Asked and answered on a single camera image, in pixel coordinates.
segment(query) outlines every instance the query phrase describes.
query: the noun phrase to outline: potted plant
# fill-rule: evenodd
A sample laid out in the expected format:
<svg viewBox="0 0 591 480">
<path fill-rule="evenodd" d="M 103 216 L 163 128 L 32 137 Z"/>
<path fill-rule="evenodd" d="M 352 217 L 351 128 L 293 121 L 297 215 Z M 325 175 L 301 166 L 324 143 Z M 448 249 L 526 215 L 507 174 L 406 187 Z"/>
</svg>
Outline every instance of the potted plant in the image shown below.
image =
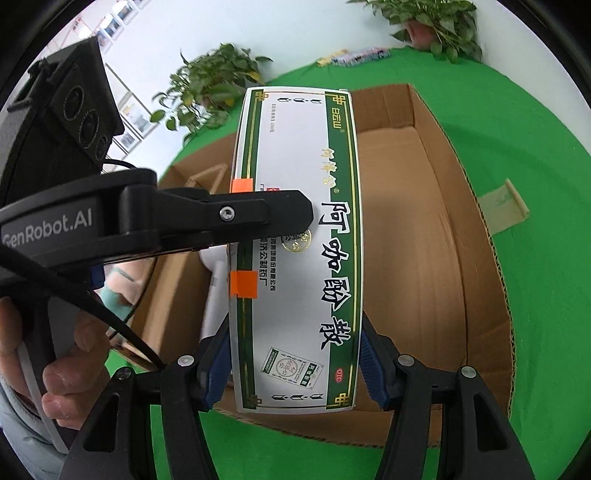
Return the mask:
<svg viewBox="0 0 591 480">
<path fill-rule="evenodd" d="M 152 97 L 163 108 L 153 112 L 150 121 L 161 122 L 168 117 L 165 124 L 169 130 L 188 128 L 183 145 L 203 127 L 221 127 L 246 87 L 263 85 L 259 63 L 272 60 L 264 56 L 252 59 L 250 53 L 250 48 L 238 49 L 231 43 L 191 61 L 181 52 L 183 65 L 171 74 L 170 88 Z"/>
<path fill-rule="evenodd" d="M 476 5 L 467 0 L 348 0 L 370 5 L 374 15 L 381 12 L 391 25 L 404 29 L 392 34 L 411 42 L 418 50 L 431 50 L 436 58 L 455 63 L 460 54 L 481 61 L 482 49 L 476 42 Z"/>
</svg>

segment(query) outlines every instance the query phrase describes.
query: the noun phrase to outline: camera lens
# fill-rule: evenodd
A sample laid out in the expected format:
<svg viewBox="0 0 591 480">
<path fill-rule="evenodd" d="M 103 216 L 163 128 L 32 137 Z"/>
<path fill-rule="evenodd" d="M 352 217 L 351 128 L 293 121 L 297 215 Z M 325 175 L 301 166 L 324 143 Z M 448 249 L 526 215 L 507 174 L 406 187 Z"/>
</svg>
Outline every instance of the camera lens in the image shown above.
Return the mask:
<svg viewBox="0 0 591 480">
<path fill-rule="evenodd" d="M 95 139 L 96 131 L 99 128 L 99 116 L 95 110 L 91 110 L 86 114 L 82 125 L 80 126 L 80 145 L 84 148 L 90 147 L 90 144 Z"/>
<path fill-rule="evenodd" d="M 105 158 L 105 154 L 107 153 L 107 137 L 102 136 L 99 138 L 99 141 L 96 143 L 96 150 L 95 155 L 97 160 L 102 160 Z"/>
<path fill-rule="evenodd" d="M 64 116 L 66 120 L 74 120 L 78 116 L 83 100 L 84 90 L 82 90 L 82 87 L 74 87 L 70 90 L 64 102 Z"/>
</svg>

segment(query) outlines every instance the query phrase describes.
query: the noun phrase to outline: beige tape strip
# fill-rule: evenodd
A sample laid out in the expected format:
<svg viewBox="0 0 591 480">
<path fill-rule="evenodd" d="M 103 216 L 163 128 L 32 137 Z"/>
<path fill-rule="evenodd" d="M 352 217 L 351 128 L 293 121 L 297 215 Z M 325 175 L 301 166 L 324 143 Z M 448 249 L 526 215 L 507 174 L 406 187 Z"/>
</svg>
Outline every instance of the beige tape strip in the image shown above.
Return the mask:
<svg viewBox="0 0 591 480">
<path fill-rule="evenodd" d="M 492 192 L 478 198 L 491 235 L 503 232 L 530 216 L 530 209 L 509 179 Z"/>
</svg>

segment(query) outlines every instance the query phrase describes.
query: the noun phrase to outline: yellow leaf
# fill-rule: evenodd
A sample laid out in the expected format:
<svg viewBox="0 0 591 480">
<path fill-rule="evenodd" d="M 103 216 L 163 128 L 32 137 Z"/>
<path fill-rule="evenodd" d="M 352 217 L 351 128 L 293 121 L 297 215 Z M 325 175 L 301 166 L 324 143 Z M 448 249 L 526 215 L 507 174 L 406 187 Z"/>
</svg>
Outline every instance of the yellow leaf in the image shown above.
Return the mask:
<svg viewBox="0 0 591 480">
<path fill-rule="evenodd" d="M 254 70 L 252 72 L 248 72 L 247 75 L 253 79 L 255 82 L 260 82 L 261 81 L 261 76 L 255 72 Z"/>
</svg>

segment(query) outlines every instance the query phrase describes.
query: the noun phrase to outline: gray sleeve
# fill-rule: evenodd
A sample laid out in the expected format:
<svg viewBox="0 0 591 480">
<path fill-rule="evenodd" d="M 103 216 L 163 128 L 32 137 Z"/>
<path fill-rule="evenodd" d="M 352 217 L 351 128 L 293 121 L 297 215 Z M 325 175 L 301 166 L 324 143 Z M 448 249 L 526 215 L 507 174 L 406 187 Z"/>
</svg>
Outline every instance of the gray sleeve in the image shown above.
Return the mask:
<svg viewBox="0 0 591 480">
<path fill-rule="evenodd" d="M 1 375 L 0 427 L 35 480 L 57 480 L 66 456 L 55 449 L 41 419 L 23 404 Z"/>
</svg>

